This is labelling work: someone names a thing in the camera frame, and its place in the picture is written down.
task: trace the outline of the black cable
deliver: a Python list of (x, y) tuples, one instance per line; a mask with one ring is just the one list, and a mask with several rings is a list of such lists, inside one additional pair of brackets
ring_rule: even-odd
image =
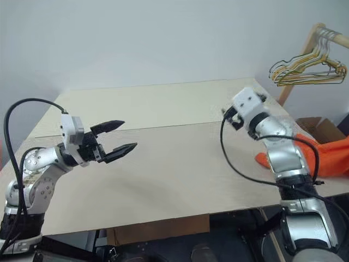
[(19, 201), (19, 203), (21, 202), (21, 204), (18, 205), (17, 214), (16, 214), (16, 217), (15, 217), (14, 223), (11, 226), (11, 229), (10, 229), (10, 232), (8, 234), (8, 237), (6, 238), (2, 248), (0, 249), (0, 256), (3, 254), (3, 252), (6, 250), (6, 248), (11, 246), (18, 239), (18, 237), (21, 235), (21, 232), (18, 232), (17, 235), (11, 239), (11, 235), (14, 233), (14, 230), (15, 230), (16, 226), (18, 225), (19, 216), (20, 216), (22, 211), (23, 211), (23, 214), (24, 214), (24, 217), (23, 217), (24, 218), (23, 219), (23, 227), (26, 224), (26, 219), (28, 217), (28, 213), (27, 213), (27, 206), (26, 206), (26, 203), (25, 203), (24, 192), (23, 192), (23, 166), (24, 166), (24, 161), (26, 159), (26, 155), (30, 151), (36, 150), (36, 149), (42, 149), (42, 148), (44, 148), (44, 147), (32, 147), (32, 148), (26, 150), (24, 152), (24, 154), (22, 155), (22, 158), (21, 158), (21, 161), (20, 161), (20, 177), (19, 177), (19, 181), (22, 181), (22, 185), (21, 186), (18, 185), (18, 182), (17, 182), (17, 186), (18, 186), (18, 190), (19, 190), (19, 199), (21, 199), (21, 201)]
[(62, 112), (62, 114), (67, 114), (67, 112), (65, 111), (65, 109), (63, 107), (61, 107), (60, 105), (57, 105), (54, 102), (45, 100), (45, 99), (40, 99), (40, 98), (26, 98), (23, 100), (19, 100), (18, 102), (14, 103), (6, 112), (5, 114), (5, 118), (4, 118), (4, 138), (5, 138), (5, 144), (7, 147), (7, 151), (9, 153), (9, 157), (12, 163), (12, 166), (14, 168), (15, 171), (15, 176), (16, 176), (16, 180), (17, 180), (17, 186), (18, 186), (18, 190), (19, 190), (19, 201), (18, 201), (18, 208), (17, 208), (17, 214), (14, 220), (14, 224), (11, 227), (10, 230), (10, 234), (8, 234), (7, 238), (5, 239), (5, 242), (2, 246), (2, 248), (0, 249), (0, 257), (3, 255), (4, 251), (6, 250), (6, 248), (8, 248), (8, 244), (10, 242), (10, 238), (11, 238), (11, 234), (13, 233), (13, 230), (15, 229), (15, 227), (18, 224), (18, 220), (19, 217), (22, 213), (22, 210), (24, 209), (25, 214), (27, 215), (27, 210), (26, 210), (26, 206), (25, 206), (25, 200), (24, 200), (24, 193), (23, 193), (23, 179), (22, 179), (22, 175), (23, 175), (23, 170), (21, 172), (20, 168), (18, 167), (17, 164), (17, 160), (12, 148), (12, 144), (11, 144), (11, 140), (10, 140), (10, 134), (9, 134), (9, 120), (10, 120), (10, 115), (13, 112), (13, 110), (19, 106), (20, 104), (23, 104), (25, 102), (42, 102), (42, 103), (46, 103), (46, 104), (50, 104), (53, 105), (55, 107), (57, 107), (58, 109), (60, 109), (60, 111)]
[[(228, 162), (228, 165), (237, 173), (239, 174), (240, 176), (242, 176), (243, 178), (247, 179), (247, 180), (250, 180), (250, 181), (253, 181), (253, 182), (256, 182), (256, 183), (260, 183), (260, 184), (268, 184), (270, 186), (276, 186), (276, 187), (281, 187), (281, 188), (286, 188), (286, 189), (290, 189), (290, 190), (293, 190), (293, 191), (297, 191), (299, 193), (302, 193), (304, 195), (307, 195), (309, 197), (312, 197), (312, 198), (317, 198), (317, 199), (320, 199), (322, 201), (324, 201), (325, 203), (328, 203), (330, 205), (333, 205), (341, 214), (342, 216), (344, 217), (345, 221), (346, 221), (346, 224), (347, 224), (347, 229), (346, 229), (346, 234), (345, 235), (348, 235), (349, 236), (349, 216), (348, 214), (335, 202), (331, 201), (331, 200), (328, 200), (318, 194), (313, 194), (313, 193), (310, 193), (308, 191), (305, 191), (305, 190), (302, 190), (302, 189), (299, 189), (299, 188), (295, 188), (295, 187), (292, 187), (292, 186), (289, 186), (287, 184), (276, 184), (276, 183), (273, 183), (273, 182), (269, 182), (269, 181), (263, 181), (263, 180), (259, 180), (259, 179), (255, 179), (255, 178), (252, 178), (252, 177), (249, 177), (247, 175), (244, 175), (243, 173), (241, 173), (239, 170), (237, 170), (235, 168), (235, 166), (230, 162), (229, 158), (228, 158), (228, 155), (225, 151), (225, 147), (224, 147), (224, 143), (223, 143), (223, 130), (224, 130), (224, 124), (225, 124), (225, 121), (226, 121), (226, 115), (224, 115), (223, 117), (223, 120), (222, 120), (222, 123), (221, 123), (221, 127), (220, 127), (220, 145), (221, 145), (221, 148), (222, 148), (222, 151), (223, 151), (223, 154), (224, 154), (224, 157), (226, 159), (226, 161)], [(259, 138), (258, 140), (260, 139), (263, 139), (263, 138), (268, 138), (268, 137), (273, 137), (273, 138), (276, 138), (276, 137), (280, 137), (280, 138), (285, 138), (285, 139), (292, 139), (292, 140), (297, 140), (299, 142), (303, 142), (304, 144), (310, 146), (311, 143), (309, 143), (308, 141), (306, 140), (303, 140), (303, 139), (300, 139), (300, 138), (294, 138), (294, 137), (291, 137), (291, 136), (279, 136), (279, 135), (266, 135), (266, 136), (262, 136), (261, 138)], [(313, 150), (314, 151), (314, 154), (315, 154), (315, 171), (318, 172), (318, 167), (319, 167), (319, 162), (320, 162), (320, 158), (318, 157), (318, 151), (317, 149), (311, 145), (310, 146), (312, 149), (315, 149)]]

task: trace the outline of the wooden table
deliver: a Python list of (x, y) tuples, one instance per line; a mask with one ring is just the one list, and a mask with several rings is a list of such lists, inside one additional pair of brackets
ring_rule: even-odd
[[(224, 160), (219, 129), (222, 106), (245, 84), (267, 92), (253, 79), (149, 87), (71, 91), (56, 103), (89, 126), (125, 120), (123, 129), (99, 137), (106, 152), (138, 142), (126, 157), (110, 164), (91, 163), (61, 177), (45, 216), (43, 234), (62, 234), (117, 227), (169, 218), (248, 209), (279, 203), (277, 188), (239, 177)], [(273, 114), (289, 117), (273, 99)], [(59, 111), (50, 108), (20, 149), (60, 143)], [(269, 170), (254, 156), (265, 151), (245, 130), (226, 127), (227, 153), (243, 173), (268, 181)], [(7, 164), (0, 177), (0, 195), (14, 178)], [(325, 180), (324, 196), (346, 193), (349, 180)]]

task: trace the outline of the wire hanger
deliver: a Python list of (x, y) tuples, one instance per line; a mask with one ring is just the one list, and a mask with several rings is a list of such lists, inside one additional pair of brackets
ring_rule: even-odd
[[(310, 53), (293, 57), (288, 62), (284, 60), (276, 62), (271, 67), (269, 78), (278, 86), (340, 84), (344, 81), (347, 73), (346, 66), (328, 58), (329, 41), (332, 41), (339, 33), (321, 27), (317, 29), (316, 34), (317, 44)], [(329, 69), (323, 72), (304, 73), (306, 68), (317, 64), (325, 64)]]

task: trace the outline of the orange cloth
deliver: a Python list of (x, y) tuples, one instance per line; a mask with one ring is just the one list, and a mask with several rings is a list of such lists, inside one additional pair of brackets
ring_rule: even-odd
[[(318, 150), (320, 157), (320, 168), (318, 176), (333, 177), (349, 176), (349, 136), (346, 139), (319, 144), (305, 135), (297, 134), (296, 137), (312, 143)], [(311, 175), (314, 173), (315, 156), (312, 149), (304, 143), (295, 141), (295, 144), (302, 149), (303, 155), (308, 163)], [(255, 157), (256, 161), (266, 168), (270, 168), (267, 155), (259, 153)]]

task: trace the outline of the electrical wire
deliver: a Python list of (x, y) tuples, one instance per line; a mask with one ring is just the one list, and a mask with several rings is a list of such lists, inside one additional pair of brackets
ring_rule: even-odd
[[(225, 121), (226, 121), (226, 114), (224, 114), (223, 116), (223, 120), (222, 120), (222, 123), (221, 123), (221, 127), (220, 127), (220, 145), (221, 145), (221, 148), (222, 148), (222, 151), (223, 151), (223, 154), (224, 154), (224, 157), (226, 159), (226, 161), (228, 162), (228, 165), (240, 176), (242, 176), (243, 178), (247, 179), (247, 180), (250, 180), (250, 181), (253, 181), (253, 182), (256, 182), (256, 183), (260, 183), (260, 184), (268, 184), (270, 186), (276, 186), (276, 187), (279, 187), (279, 188), (286, 188), (286, 189), (290, 189), (290, 190), (293, 190), (293, 191), (296, 191), (296, 192), (299, 192), (299, 193), (302, 193), (304, 195), (307, 195), (309, 197), (312, 197), (312, 198), (317, 198), (317, 199), (320, 199), (322, 201), (324, 201), (325, 203), (328, 203), (332, 206), (334, 206), (341, 214), (342, 216), (344, 217), (345, 219), (345, 223), (347, 224), (347, 229), (346, 229), (346, 234), (345, 236), (347, 235), (349, 237), (349, 216), (348, 214), (335, 202), (327, 199), (327, 198), (324, 198), (318, 194), (313, 194), (313, 193), (310, 193), (308, 191), (305, 191), (305, 190), (302, 190), (302, 189), (299, 189), (299, 188), (295, 188), (293, 186), (289, 186), (287, 184), (281, 184), (281, 183), (273, 183), (273, 182), (269, 182), (269, 181), (264, 181), (264, 180), (259, 180), (259, 179), (255, 179), (255, 178), (252, 178), (252, 177), (249, 177), (247, 175), (244, 175), (242, 172), (240, 172), (238, 169), (235, 168), (235, 166), (231, 163), (231, 161), (229, 160), (229, 157), (226, 153), (226, 150), (225, 150), (225, 147), (224, 147), (224, 143), (223, 143), (223, 130), (224, 130), (224, 124), (225, 124)], [(261, 139), (264, 139), (264, 138), (284, 138), (284, 139), (291, 139), (291, 140), (296, 140), (296, 141), (299, 141), (299, 142), (302, 142), (308, 146), (310, 146), (313, 151), (314, 151), (314, 154), (315, 154), (315, 171), (318, 172), (318, 167), (319, 167), (319, 163), (320, 163), (320, 158), (318, 156), (318, 151), (316, 149), (316, 147), (314, 147), (311, 143), (309, 143), (308, 141), (306, 140), (303, 140), (303, 139), (300, 139), (300, 138), (294, 138), (292, 136), (284, 136), (284, 135), (266, 135), (266, 136), (262, 136), (260, 137), (258, 140), (261, 140)]]
[(11, 239), (11, 235), (13, 234), (14, 229), (16, 228), (18, 221), (19, 221), (19, 217), (21, 216), (22, 211), (25, 213), (25, 218), (27, 216), (27, 207), (25, 205), (25, 200), (24, 200), (24, 192), (23, 192), (23, 169), (21, 167), (21, 169), (18, 166), (13, 148), (12, 148), (12, 144), (11, 144), (11, 139), (10, 139), (10, 134), (9, 134), (9, 120), (10, 120), (10, 116), (11, 113), (13, 112), (13, 110), (26, 102), (42, 102), (42, 103), (46, 103), (46, 104), (50, 104), (53, 105), (55, 107), (57, 107), (58, 109), (60, 109), (60, 111), (62, 112), (62, 114), (67, 114), (67, 112), (65, 111), (65, 109), (63, 107), (61, 107), (60, 105), (45, 100), (45, 99), (40, 99), (40, 98), (26, 98), (23, 100), (19, 100), (18, 102), (14, 103), (6, 112), (5, 114), (5, 118), (4, 118), (4, 138), (5, 138), (5, 144), (7, 147), (7, 151), (13, 166), (13, 169), (15, 171), (15, 176), (16, 176), (16, 180), (17, 180), (17, 186), (18, 186), (18, 191), (19, 191), (19, 200), (18, 200), (18, 207), (17, 207), (17, 213), (16, 213), (16, 217), (14, 219), (14, 222), (12, 224), (12, 227), (10, 229), (10, 233), (8, 234), (7, 238), (4, 241), (3, 246), (0, 249), (0, 257), (3, 255), (4, 251), (6, 250), (6, 248), (8, 248), (11, 243), (14, 243), (14, 241), (20, 236), (20, 232), (13, 238)]
[(261, 244), (261, 253), (262, 253), (262, 257), (264, 258), (264, 254), (263, 254), (263, 246), (264, 246), (264, 241), (266, 240), (266, 237), (263, 237), (263, 240), (262, 240), (262, 244)]

